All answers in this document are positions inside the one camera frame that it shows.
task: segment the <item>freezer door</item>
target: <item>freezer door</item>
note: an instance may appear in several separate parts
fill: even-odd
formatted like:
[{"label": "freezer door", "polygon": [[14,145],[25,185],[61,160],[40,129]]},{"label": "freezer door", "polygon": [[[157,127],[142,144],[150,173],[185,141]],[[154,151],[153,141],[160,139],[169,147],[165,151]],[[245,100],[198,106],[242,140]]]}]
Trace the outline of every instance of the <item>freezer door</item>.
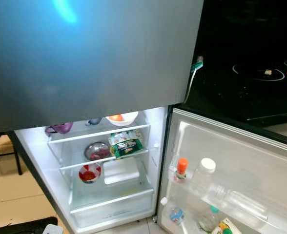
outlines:
[{"label": "freezer door", "polygon": [[0,0],[0,131],[182,102],[203,0]]},{"label": "freezer door", "polygon": [[[188,167],[186,179],[179,180],[176,168],[182,157]],[[195,173],[205,157],[216,163],[208,179]],[[198,218],[213,205],[220,209],[220,220],[228,217],[242,233],[287,233],[287,145],[174,109],[162,197],[172,208],[184,211],[187,229],[198,230]],[[160,205],[158,223],[170,232],[186,233],[181,224],[171,221],[170,212],[171,208]]]}]

